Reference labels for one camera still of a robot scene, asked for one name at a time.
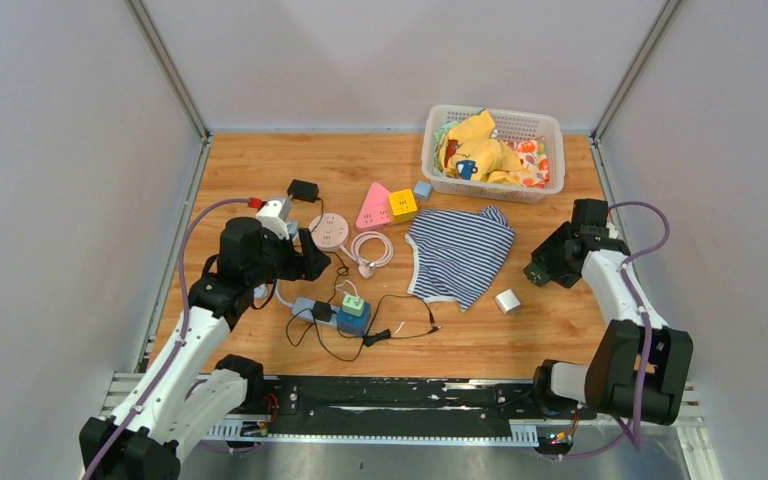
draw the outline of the yellow cube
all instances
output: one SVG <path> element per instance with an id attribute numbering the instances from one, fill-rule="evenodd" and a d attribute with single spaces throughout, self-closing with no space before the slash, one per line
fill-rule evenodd
<path id="1" fill-rule="evenodd" d="M 393 223 L 406 222 L 416 216 L 416 199 L 408 188 L 390 194 L 390 213 L 393 214 Z"/>

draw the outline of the black adapter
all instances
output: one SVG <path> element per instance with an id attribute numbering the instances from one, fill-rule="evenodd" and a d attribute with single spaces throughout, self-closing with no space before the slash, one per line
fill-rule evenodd
<path id="1" fill-rule="evenodd" d="M 331 310 L 331 305 L 325 303 L 325 302 L 314 302 L 313 308 L 310 309 L 311 315 L 313 315 L 313 318 L 316 320 L 319 320 L 320 322 L 330 322 L 331 321 L 331 315 L 334 313 L 333 310 Z"/>
<path id="2" fill-rule="evenodd" d="M 287 195 L 293 200 L 314 203 L 319 198 L 319 185 L 305 182 L 304 180 L 293 179 L 290 186 L 287 187 Z"/>

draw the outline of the white socket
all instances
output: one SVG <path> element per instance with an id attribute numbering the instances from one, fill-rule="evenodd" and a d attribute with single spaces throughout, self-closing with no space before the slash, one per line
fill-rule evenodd
<path id="1" fill-rule="evenodd" d="M 508 313 L 512 310 L 519 308 L 522 304 L 519 303 L 519 299 L 516 298 L 514 291 L 507 289 L 504 292 L 496 295 L 496 305 L 502 310 L 502 313 Z"/>
<path id="2" fill-rule="evenodd" d="M 314 218 L 309 228 L 314 245 L 323 252 L 336 252 L 349 239 L 349 222 L 336 213 L 326 213 L 321 222 Z"/>

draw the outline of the small white cylinder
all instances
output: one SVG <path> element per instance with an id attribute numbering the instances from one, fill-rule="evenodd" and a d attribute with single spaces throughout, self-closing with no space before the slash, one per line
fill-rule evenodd
<path id="1" fill-rule="evenodd" d="M 514 295 L 514 291 L 508 289 L 496 295 L 496 305 L 502 309 L 502 313 L 508 313 L 514 309 L 519 308 L 519 306 L 522 304 L 519 303 L 519 299 L 516 298 L 516 295 Z"/>

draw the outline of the gray power strip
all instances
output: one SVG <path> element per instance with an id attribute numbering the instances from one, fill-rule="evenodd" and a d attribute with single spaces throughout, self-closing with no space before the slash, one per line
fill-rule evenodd
<path id="1" fill-rule="evenodd" d="M 293 315 L 301 320 L 313 323 L 313 304 L 314 300 L 305 297 L 299 297 L 296 299 L 295 305 L 293 305 Z M 327 322 L 317 320 L 317 325 L 328 326 L 331 328 L 337 328 L 337 312 L 340 311 L 340 307 L 331 305 L 331 319 Z"/>

